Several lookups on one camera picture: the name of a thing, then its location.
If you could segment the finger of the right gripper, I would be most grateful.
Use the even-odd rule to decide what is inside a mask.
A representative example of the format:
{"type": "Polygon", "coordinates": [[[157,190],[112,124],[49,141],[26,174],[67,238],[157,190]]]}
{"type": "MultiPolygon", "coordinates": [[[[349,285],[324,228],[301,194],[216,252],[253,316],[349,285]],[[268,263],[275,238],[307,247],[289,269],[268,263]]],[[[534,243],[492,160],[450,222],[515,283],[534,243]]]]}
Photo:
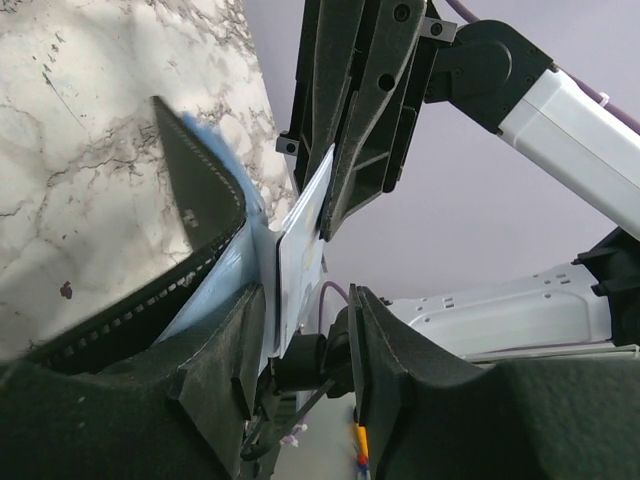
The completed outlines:
{"type": "Polygon", "coordinates": [[[349,89],[363,1],[307,1],[292,119],[299,148],[294,170],[304,188],[335,140],[349,89]]]}
{"type": "Polygon", "coordinates": [[[360,85],[351,97],[334,156],[335,173],[325,198],[323,239],[331,240],[348,210],[348,184],[357,155],[388,105],[416,44],[423,22],[423,1],[383,1],[369,43],[360,85]]]}

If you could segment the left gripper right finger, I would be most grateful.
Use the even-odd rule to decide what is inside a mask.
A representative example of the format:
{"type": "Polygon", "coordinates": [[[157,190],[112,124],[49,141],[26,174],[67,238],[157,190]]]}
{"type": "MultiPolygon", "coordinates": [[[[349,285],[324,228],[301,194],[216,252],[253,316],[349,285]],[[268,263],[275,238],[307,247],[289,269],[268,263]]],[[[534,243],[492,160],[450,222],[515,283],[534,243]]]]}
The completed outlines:
{"type": "Polygon", "coordinates": [[[635,479],[639,364],[470,364],[352,286],[358,420],[375,479],[635,479]]]}

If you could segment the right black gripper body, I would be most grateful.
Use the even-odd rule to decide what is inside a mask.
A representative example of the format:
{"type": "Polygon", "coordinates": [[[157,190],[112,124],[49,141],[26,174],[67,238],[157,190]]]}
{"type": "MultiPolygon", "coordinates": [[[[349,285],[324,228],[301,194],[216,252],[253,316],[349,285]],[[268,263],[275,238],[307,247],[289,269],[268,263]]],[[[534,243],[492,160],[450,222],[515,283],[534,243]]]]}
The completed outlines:
{"type": "MultiPolygon", "coordinates": [[[[349,100],[357,93],[361,82],[377,12],[383,1],[363,2],[365,6],[349,70],[349,89],[337,134],[331,144],[336,148],[344,129],[349,100]]],[[[436,50],[438,46],[451,41],[456,30],[454,24],[440,19],[432,2],[423,2],[426,3],[426,9],[419,37],[388,105],[357,155],[353,176],[348,184],[349,195],[379,195],[390,192],[401,176],[417,117],[428,91],[427,84],[436,50]]],[[[290,126],[280,134],[276,143],[279,152],[291,155],[295,160],[299,141],[293,128],[299,124],[299,121],[292,119],[291,113],[290,126]]]]}

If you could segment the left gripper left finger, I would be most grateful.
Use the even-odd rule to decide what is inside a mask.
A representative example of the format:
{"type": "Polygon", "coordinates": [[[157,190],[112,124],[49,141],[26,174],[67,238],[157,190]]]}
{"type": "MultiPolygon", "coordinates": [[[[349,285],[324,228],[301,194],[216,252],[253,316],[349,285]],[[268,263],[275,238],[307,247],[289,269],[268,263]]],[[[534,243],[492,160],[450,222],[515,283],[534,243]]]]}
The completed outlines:
{"type": "Polygon", "coordinates": [[[5,479],[234,479],[265,298],[250,284],[206,321],[97,374],[1,369],[5,479]]]}

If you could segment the black leather card holder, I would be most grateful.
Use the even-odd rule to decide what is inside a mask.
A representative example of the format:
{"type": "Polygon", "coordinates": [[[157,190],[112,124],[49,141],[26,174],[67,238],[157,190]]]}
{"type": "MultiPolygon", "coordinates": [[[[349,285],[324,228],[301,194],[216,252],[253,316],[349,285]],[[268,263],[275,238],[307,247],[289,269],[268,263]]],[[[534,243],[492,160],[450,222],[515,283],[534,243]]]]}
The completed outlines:
{"type": "Polygon", "coordinates": [[[244,166],[214,129],[178,115],[160,96],[152,105],[192,252],[159,278],[26,354],[31,363],[68,375],[95,373],[147,350],[239,243],[250,208],[262,203],[244,166]]]}

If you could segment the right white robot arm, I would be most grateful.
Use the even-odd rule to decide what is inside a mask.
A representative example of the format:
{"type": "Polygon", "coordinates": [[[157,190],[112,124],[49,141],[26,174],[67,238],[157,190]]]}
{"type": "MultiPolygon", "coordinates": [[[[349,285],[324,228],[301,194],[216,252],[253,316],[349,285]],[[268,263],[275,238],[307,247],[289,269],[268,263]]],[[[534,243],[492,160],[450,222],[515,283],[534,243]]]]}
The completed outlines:
{"type": "Polygon", "coordinates": [[[494,288],[399,300],[392,312],[469,360],[599,353],[639,341],[639,130],[511,26],[443,20],[430,1],[305,4],[280,152],[307,186],[333,158],[315,226],[343,221],[401,176],[423,104],[446,102],[605,215],[572,262],[494,288]]]}

